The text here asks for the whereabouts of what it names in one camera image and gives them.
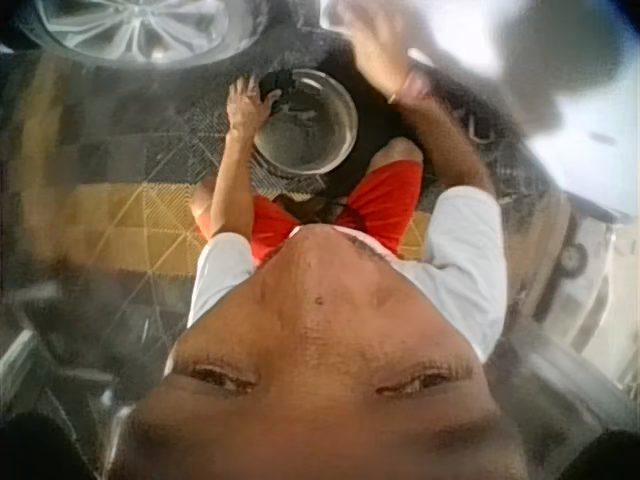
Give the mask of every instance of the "wrist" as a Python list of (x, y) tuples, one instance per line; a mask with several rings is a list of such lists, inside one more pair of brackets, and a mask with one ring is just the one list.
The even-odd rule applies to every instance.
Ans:
[(381, 89), (382, 94), (387, 98), (392, 98), (404, 87), (407, 79), (411, 75), (411, 69), (409, 66), (403, 69), (399, 69), (393, 76), (393, 80), (388, 81), (386, 88)]
[(253, 139), (256, 136), (256, 133), (257, 132), (250, 131), (246, 128), (231, 126), (227, 133), (227, 141), (240, 145), (253, 144)]
[(429, 76), (419, 70), (407, 73), (402, 85), (389, 96), (389, 104), (413, 107), (433, 98), (433, 86)]

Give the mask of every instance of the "red shorts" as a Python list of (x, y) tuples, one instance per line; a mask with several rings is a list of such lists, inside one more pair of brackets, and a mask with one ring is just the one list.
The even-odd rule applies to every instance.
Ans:
[[(335, 225), (360, 230), (395, 254), (418, 205), (421, 184), (422, 165), (413, 160), (378, 168), (349, 195)], [(251, 250), (256, 263), (260, 264), (289, 238), (300, 222), (260, 195), (254, 196), (253, 206)], [(202, 212), (196, 223), (202, 234), (210, 238), (209, 212)]]

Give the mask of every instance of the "white t-shirt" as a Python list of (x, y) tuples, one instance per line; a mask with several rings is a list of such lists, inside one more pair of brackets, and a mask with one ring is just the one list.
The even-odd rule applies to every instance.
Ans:
[[(440, 196), (429, 225), (425, 262), (399, 260), (369, 235), (339, 230), (384, 255), (469, 341), (480, 360), (487, 360), (502, 333), (507, 305), (502, 215), (491, 195), (456, 187)], [(216, 235), (198, 260), (189, 326), (254, 271), (244, 237)]]

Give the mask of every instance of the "car wheel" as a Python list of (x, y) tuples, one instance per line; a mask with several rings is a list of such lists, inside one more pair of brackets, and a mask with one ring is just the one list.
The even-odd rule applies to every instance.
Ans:
[(186, 67), (248, 47), (265, 0), (29, 0), (18, 19), (44, 48), (86, 63)]
[(581, 243), (564, 247), (560, 252), (558, 267), (564, 278), (577, 278), (587, 269), (589, 254)]

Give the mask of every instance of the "hand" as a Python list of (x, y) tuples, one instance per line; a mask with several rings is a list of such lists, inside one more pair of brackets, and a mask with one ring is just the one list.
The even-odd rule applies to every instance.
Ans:
[(262, 102), (256, 76), (252, 75), (249, 79), (240, 77), (231, 85), (227, 100), (231, 131), (253, 140), (269, 119), (271, 107), (281, 95), (280, 90), (275, 90)]
[(402, 18), (387, 0), (342, 0), (341, 14), (351, 29), (356, 65), (380, 93), (390, 98), (409, 75), (408, 45)]

